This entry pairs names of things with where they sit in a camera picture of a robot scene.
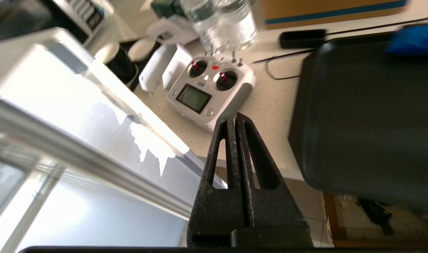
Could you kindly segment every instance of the button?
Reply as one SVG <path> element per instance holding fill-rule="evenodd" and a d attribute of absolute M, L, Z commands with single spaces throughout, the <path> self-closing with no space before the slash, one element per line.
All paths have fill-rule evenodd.
<path fill-rule="evenodd" d="M 212 109 L 206 110 L 206 116 L 211 116 L 214 113 Z"/>

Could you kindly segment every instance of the black cable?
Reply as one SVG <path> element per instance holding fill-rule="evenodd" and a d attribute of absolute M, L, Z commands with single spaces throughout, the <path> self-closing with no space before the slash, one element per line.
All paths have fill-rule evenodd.
<path fill-rule="evenodd" d="M 353 30 L 346 30 L 346 31 L 340 31 L 340 32 L 331 32 L 331 33 L 327 33 L 326 35 L 334 35 L 334 34 L 341 34 L 341 33 L 347 33 L 347 32 L 358 32 L 358 31 L 371 30 L 371 29 L 382 28 L 382 27 L 391 27 L 391 26 L 397 26 L 397 25 L 402 25 L 402 24 L 415 23 L 415 22 L 420 22 L 420 21 L 425 21 L 425 20 L 428 20 L 428 17 L 427 18 L 422 18 L 422 19 L 410 20 L 410 21 L 403 21 L 403 22 L 398 22 L 398 23 L 392 23 L 392 24 L 385 24 L 385 25 L 380 25 L 380 26 L 374 26 L 374 27 L 365 27 L 365 28 L 359 28 L 359 29 L 353 29 Z M 270 58 L 266 58 L 266 59 L 262 59 L 262 60 L 259 60 L 259 61 L 255 61 L 253 63 L 260 63 L 260 62 L 270 61 L 270 60 L 281 58 L 281 57 L 295 56 L 295 55 L 301 54 L 301 53 L 310 53 L 310 52 L 313 52 L 313 51 L 314 51 L 313 49 L 309 49 L 309 50 L 299 51 L 299 52 L 295 52 L 295 53 L 287 53 L 287 54 L 283 54 L 281 56 L 273 56 L 273 57 L 270 57 Z"/>
<path fill-rule="evenodd" d="M 268 61 L 265 63 L 265 72 L 267 72 L 267 75 L 269 75 L 269 77 L 271 77 L 273 80 L 284 80 L 284 79 L 291 79 L 291 78 L 300 77 L 300 75 L 298 75 L 298 76 L 293 76 L 293 77 L 281 77 L 281 78 L 275 77 L 272 73 L 270 73 L 270 69 L 269 69 L 269 62 L 270 62 L 270 61 L 271 61 L 271 60 L 268 60 Z"/>

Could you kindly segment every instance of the white countertop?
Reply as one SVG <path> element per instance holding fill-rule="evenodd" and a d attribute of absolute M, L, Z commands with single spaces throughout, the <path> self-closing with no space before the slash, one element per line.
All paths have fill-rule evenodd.
<path fill-rule="evenodd" d="M 382 24 L 390 24 L 413 19 L 428 17 L 428 0 L 411 0 L 403 13 L 370 19 L 358 19 L 352 21 L 334 22 L 302 27 L 291 27 L 274 30 L 266 30 L 259 2 L 253 5 L 253 13 L 258 27 L 256 43 L 250 48 L 237 52 L 239 58 L 255 71 L 257 83 L 248 100 L 243 104 L 240 112 L 250 117 L 262 136 L 273 160 L 276 162 L 284 177 L 302 180 L 302 175 L 295 161 L 294 154 L 288 142 L 288 132 L 292 117 L 292 111 L 297 93 L 298 79 L 273 80 L 265 72 L 265 63 L 251 64 L 253 61 L 265 59 L 271 56 L 279 56 L 301 50 L 284 50 L 278 45 L 278 36 L 284 31 L 296 31 L 307 29 L 327 29 L 328 32 L 373 27 Z M 387 32 L 399 29 L 398 27 L 385 27 L 361 32 L 352 32 L 330 36 L 348 37 L 352 35 Z M 199 42 L 192 42 L 187 49 L 193 55 L 203 52 Z M 307 54 L 286 57 L 273 60 L 269 63 L 269 69 L 275 77 L 289 77 L 299 74 L 302 60 Z M 137 88 L 135 94 L 172 129 L 200 158 L 206 158 L 211 142 L 212 133 L 209 133 L 180 114 L 172 110 L 166 102 L 167 92 L 162 85 L 153 96 Z M 225 167 L 225 149 L 220 147 L 217 165 Z"/>

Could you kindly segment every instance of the microwave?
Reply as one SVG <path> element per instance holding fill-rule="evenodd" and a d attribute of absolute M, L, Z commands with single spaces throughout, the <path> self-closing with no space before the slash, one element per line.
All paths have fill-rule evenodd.
<path fill-rule="evenodd" d="M 0 0 L 0 41 L 61 27 L 85 44 L 104 18 L 104 8 L 91 0 Z"/>

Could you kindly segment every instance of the tiled floor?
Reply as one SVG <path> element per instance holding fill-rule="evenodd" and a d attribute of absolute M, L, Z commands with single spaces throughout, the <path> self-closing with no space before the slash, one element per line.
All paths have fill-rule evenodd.
<path fill-rule="evenodd" d="M 217 175 L 226 180 L 226 169 L 217 167 Z M 322 193 L 303 181 L 285 179 L 295 202 L 310 226 L 310 236 L 315 247 L 332 247 L 328 243 L 328 232 L 324 224 Z"/>

